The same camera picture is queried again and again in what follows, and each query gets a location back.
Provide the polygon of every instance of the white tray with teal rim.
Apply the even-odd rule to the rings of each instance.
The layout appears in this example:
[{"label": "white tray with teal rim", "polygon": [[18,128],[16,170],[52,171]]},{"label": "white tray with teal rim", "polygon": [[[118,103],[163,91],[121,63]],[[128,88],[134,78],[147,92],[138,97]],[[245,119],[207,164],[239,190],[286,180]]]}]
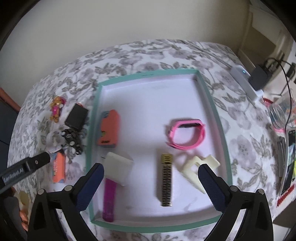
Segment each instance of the white tray with teal rim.
[{"label": "white tray with teal rim", "polygon": [[[96,145],[99,118],[103,111],[117,110],[120,129],[116,148]],[[200,119],[206,124],[206,138],[196,149],[180,151],[166,144],[172,120]],[[176,142],[188,142],[194,129],[180,129]],[[134,166],[127,185],[117,185],[115,220],[102,219],[104,180],[95,193],[89,213],[92,223],[123,232],[170,232],[197,228],[216,222],[209,197],[195,189],[179,172],[193,156],[212,154],[220,163],[215,171],[232,185],[229,154],[222,125],[210,92],[197,70],[169,69],[116,77],[99,84],[86,148],[86,172],[103,162],[107,152],[132,159]],[[160,205],[162,153],[174,155],[172,168],[172,207]]]}]

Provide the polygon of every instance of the wall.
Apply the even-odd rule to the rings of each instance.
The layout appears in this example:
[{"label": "wall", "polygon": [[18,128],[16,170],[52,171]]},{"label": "wall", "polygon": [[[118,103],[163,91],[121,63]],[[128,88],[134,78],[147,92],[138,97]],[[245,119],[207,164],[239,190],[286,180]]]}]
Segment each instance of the wall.
[{"label": "wall", "polygon": [[210,41],[237,51],[247,14],[247,0],[41,0],[0,51],[0,86],[21,105],[59,66],[136,40]]}]

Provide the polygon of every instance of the toy figurine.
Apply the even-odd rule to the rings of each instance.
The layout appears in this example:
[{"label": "toy figurine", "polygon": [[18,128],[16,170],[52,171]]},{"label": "toy figurine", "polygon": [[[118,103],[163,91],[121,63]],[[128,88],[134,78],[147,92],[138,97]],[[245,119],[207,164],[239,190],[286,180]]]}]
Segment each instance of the toy figurine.
[{"label": "toy figurine", "polygon": [[52,111],[52,115],[50,117],[50,120],[54,121],[55,123],[59,122],[59,116],[60,116],[60,109],[64,106],[66,103],[65,99],[56,96],[52,103],[50,103],[50,109]]}]

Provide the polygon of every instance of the floral tablecloth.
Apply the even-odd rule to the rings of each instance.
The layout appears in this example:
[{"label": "floral tablecloth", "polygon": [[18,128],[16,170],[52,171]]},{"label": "floral tablecloth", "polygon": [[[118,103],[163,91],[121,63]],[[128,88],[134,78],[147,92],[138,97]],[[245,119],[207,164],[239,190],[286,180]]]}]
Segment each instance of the floral tablecloth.
[{"label": "floral tablecloth", "polygon": [[[191,44],[210,51],[231,65],[240,64],[236,55],[227,46],[207,42]],[[248,100],[245,92],[229,74],[229,67],[180,40],[136,41],[95,51],[56,69],[36,83],[17,117],[10,143],[8,165],[44,151],[47,134],[64,127],[64,120],[74,103],[84,102],[86,108],[91,110],[99,82],[137,72],[178,68],[200,70],[223,125],[230,154],[233,184],[242,191],[254,192],[258,188],[264,189],[271,215],[274,217],[279,188],[276,134],[271,128],[266,107],[261,102],[254,104]],[[49,104],[55,96],[62,96],[67,101],[57,124],[49,120]],[[84,143],[87,131],[88,120],[81,133]],[[85,155],[76,156],[72,148],[66,149],[65,152],[65,184],[52,183],[52,165],[48,164],[16,185],[17,191],[23,190],[29,194],[29,208],[32,208],[38,189],[44,188],[48,192],[59,191],[64,185],[73,185],[84,175]],[[58,214],[69,240],[74,240],[62,212],[58,211]],[[123,233],[93,225],[87,210],[81,212],[81,215],[98,240],[198,241],[204,240],[214,226],[212,224],[171,233]],[[242,216],[239,216],[233,227],[229,240],[234,239]]]}]

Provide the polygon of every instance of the white power strip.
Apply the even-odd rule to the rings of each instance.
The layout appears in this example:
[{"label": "white power strip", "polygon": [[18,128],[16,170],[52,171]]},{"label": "white power strip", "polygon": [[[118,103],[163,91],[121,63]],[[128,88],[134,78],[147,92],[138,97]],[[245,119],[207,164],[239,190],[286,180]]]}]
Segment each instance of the white power strip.
[{"label": "white power strip", "polygon": [[248,79],[250,74],[241,65],[234,65],[230,70],[231,76],[239,83],[251,101],[255,102],[262,98],[263,90],[254,90]]}]

